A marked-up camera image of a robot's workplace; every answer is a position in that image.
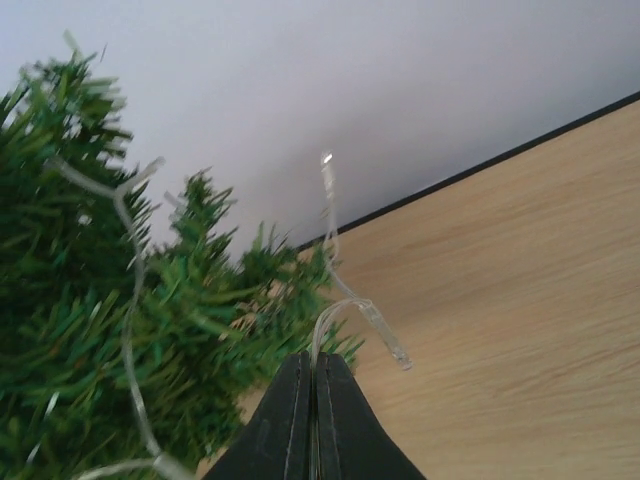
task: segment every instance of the wooden surface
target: wooden surface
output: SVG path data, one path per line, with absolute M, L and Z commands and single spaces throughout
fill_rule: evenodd
M 640 479 L 640 104 L 342 236 L 357 380 L 430 480 Z

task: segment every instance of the dark edge strip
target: dark edge strip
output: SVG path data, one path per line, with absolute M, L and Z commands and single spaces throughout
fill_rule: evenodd
M 387 205 L 386 207 L 382 207 L 374 212 L 369 213 L 368 215 L 365 215 L 364 217 L 361 217 L 357 220 L 354 220 L 350 223 L 347 223 L 346 225 L 340 227 L 338 229 L 338 233 L 345 233 L 348 232 L 349 230 L 353 230 L 356 227 L 359 227 L 361 225 L 364 225 L 365 223 L 368 223 L 372 220 L 375 220 L 378 217 L 382 217 L 383 215 L 386 215 L 387 213 L 391 213 L 394 210 L 397 210 L 398 208 L 404 207 L 405 205 L 408 205 L 412 202 L 415 202 L 416 200 L 420 200 L 421 198 L 426 197 L 427 195 L 431 195 L 432 193 L 437 192 L 438 190 L 442 190 L 443 188 L 449 187 L 451 185 L 453 185 L 454 183 L 460 182 L 461 180 L 464 180 L 465 178 L 471 177 L 472 175 L 475 175 L 476 173 L 481 172 L 482 170 L 485 170 L 489 167 L 493 167 L 495 165 L 498 165 L 499 163 L 504 162 L 505 160 L 509 160 L 510 158 L 513 158 L 517 155 L 520 155 L 521 153 L 526 152 L 527 150 L 531 150 L 534 147 L 537 147 L 538 145 L 541 145 L 545 142 L 548 142 L 549 140 L 553 140 L 554 138 L 558 138 L 562 135 L 564 135 L 565 133 L 568 133 L 572 130 L 575 130 L 576 128 L 582 127 L 584 125 L 586 125 L 587 123 L 591 123 L 594 120 L 597 120 L 601 117 L 604 117 L 605 115 L 608 115 L 610 113 L 615 112 L 616 110 L 620 110 L 621 108 L 624 108 L 628 105 L 631 105 L 632 103 L 635 103 L 637 101 L 640 100 L 640 91 L 636 92 L 636 93 L 632 93 L 631 95 L 624 97 L 621 100 L 618 100 L 617 102 L 611 103 L 609 105 L 607 105 L 606 107 L 603 107 L 599 110 L 596 110 L 595 112 L 589 113 L 587 115 L 585 115 L 582 118 L 579 118 L 577 120 L 574 120 L 573 122 L 567 123 L 566 125 L 556 128 L 555 130 L 552 130 L 548 133 L 545 133 L 541 136 L 539 136 L 538 138 L 535 138 L 533 140 L 530 140 L 526 143 L 523 143 L 522 145 L 520 145 L 519 147 L 515 147 L 512 148 L 511 150 L 508 150 L 504 153 L 501 153 L 500 155 L 493 157 L 489 160 L 485 160 L 484 162 L 475 165 L 467 170 L 463 170 L 460 173 L 457 173 L 449 178 L 446 178 L 438 183 L 435 183 L 434 185 L 431 185 L 430 187 L 425 188 L 424 190 L 421 190 L 417 193 L 414 193 L 413 195 L 409 195 L 408 197 L 405 197 L 403 199 L 400 199 L 396 202 L 393 202 L 389 205 Z M 302 245 L 298 246 L 297 249 L 298 251 L 302 251 L 305 250 L 309 247 L 311 247 L 313 244 L 315 244 L 316 242 L 322 240 L 324 238 L 324 235 L 320 235 L 312 240 L 309 240 L 308 242 L 303 243 Z

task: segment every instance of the green plant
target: green plant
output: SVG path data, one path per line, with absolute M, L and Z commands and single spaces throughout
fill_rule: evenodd
M 0 101 L 2 478 L 66 479 L 146 456 L 120 351 L 131 239 L 109 199 L 46 168 L 59 157 L 111 188 L 137 173 L 116 163 L 132 138 L 118 124 L 124 101 L 113 79 L 91 77 L 91 60 L 26 67 Z M 176 242 L 152 247 L 144 191 L 124 199 L 147 252 L 133 316 L 136 375 L 160 445 L 194 467 L 241 427 L 239 397 L 308 348 L 330 278 L 320 247 L 303 260 L 262 227 L 230 262 L 234 231 L 215 227 L 231 190 L 214 189 L 206 172 L 186 183 Z M 353 362 L 360 343 L 339 330 L 329 349 Z

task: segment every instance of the white wall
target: white wall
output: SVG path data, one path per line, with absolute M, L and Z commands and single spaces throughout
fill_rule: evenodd
M 336 156 L 340 220 L 640 90 L 638 0 L 4 0 L 0 88 L 66 56 L 70 29 L 121 78 L 130 161 L 169 164 L 150 194 L 213 165 L 260 219 L 322 232 L 319 154 Z M 154 236 L 170 238 L 167 210 Z

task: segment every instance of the wood grain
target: wood grain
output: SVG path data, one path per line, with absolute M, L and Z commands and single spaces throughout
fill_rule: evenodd
M 640 478 L 640 104 L 342 235 L 408 347 L 356 378 L 430 480 Z

